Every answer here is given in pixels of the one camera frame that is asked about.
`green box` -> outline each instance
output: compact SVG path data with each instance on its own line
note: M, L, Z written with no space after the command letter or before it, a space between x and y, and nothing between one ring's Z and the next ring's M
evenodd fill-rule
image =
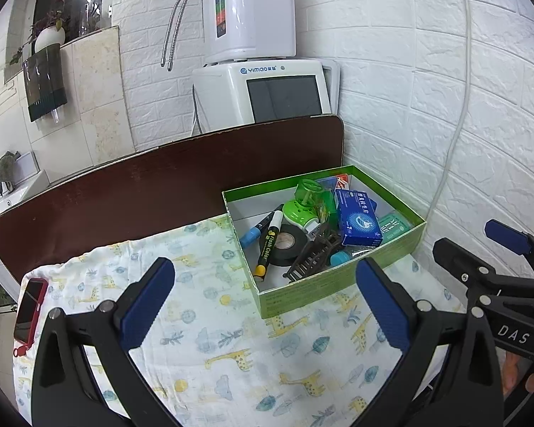
M350 189L366 191L377 202L376 215L378 218L392 210L397 210L414 225L414 228L348 263L291 284L287 284L287 280L280 277L279 270L284 271L288 268L269 267L266 283L270 280L277 283L282 281L283 284L271 285L271 287L274 287L273 289L264 291L260 291L257 288L252 275L252 270L255 269L255 264L252 265L252 263L256 261L259 255L258 242L244 252L239 241L237 241L236 247L241 258L245 259L245 274L261 318L266 319L281 315L351 286L355 283L356 264L361 258L370 256L382 268L385 268L413 252L419 243L425 229L425 220L354 165L292 176L223 192L225 207L235 238L239 239L247 229L254 226L279 204L292 199L300 179L311 178L317 180L340 174L349 175Z

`marker pen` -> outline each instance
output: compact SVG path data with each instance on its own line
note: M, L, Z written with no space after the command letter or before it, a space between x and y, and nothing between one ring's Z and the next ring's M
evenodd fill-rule
M267 272L267 267L269 266L269 257L271 252L275 247L275 242L279 234L279 229L281 229L281 223L283 221L283 211L282 206L277 207L273 214L273 219L269 223L269 228L267 230L267 236L265 238L265 245L259 255L257 260L257 267L253 273L253 277L256 282L265 281L265 273Z
M254 243L257 239L259 239L261 233L265 228L269 226L269 223L271 223L271 220L273 219L273 215L275 211L282 210L283 204L281 204L279 207L277 207L273 212L268 214L263 220L261 220L259 223L257 223L253 228L251 228L248 232L246 232L240 239L239 243L241 244L242 249L248 248L252 243Z

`red phone case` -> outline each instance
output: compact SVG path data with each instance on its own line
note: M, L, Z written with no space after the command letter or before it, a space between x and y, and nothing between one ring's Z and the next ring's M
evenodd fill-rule
M18 347L18 348L15 348L14 349L14 356L17 358L18 356L24 356L26 354L26 352L32 347L32 344L33 344L33 336L36 332L36 326L37 326L37 319L39 318L40 316L40 310L41 310L41 304L44 303L44 298L46 296L46 292L48 290L48 282L46 279L44 278L30 278L30 280L28 281L28 283L30 281L33 281L33 282L41 282L42 285L41 285L41 290L40 290L40 295L38 296L37 298L37 303L36 303L36 309L33 311L33 317L32 317L32 324L30 326L30 332L28 334L28 341L27 342L22 342L20 341L19 339L15 338L14 339L18 342L21 343L21 347ZM24 300L24 296L26 295L26 292L24 291L24 295L22 295L22 300Z

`blue medicine box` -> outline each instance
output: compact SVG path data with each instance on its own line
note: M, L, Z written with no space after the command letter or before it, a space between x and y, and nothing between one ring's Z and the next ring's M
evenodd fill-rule
M368 194L337 189L334 192L334 201L344 245L377 247L382 243L382 231Z

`phone screen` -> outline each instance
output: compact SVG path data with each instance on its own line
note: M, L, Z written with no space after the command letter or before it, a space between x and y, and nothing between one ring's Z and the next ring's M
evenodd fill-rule
M28 281L26 291L18 308L16 326L14 327L14 338L20 342L28 343L33 315L36 311L41 290L44 287L46 287L46 284L42 281L33 281L31 279Z

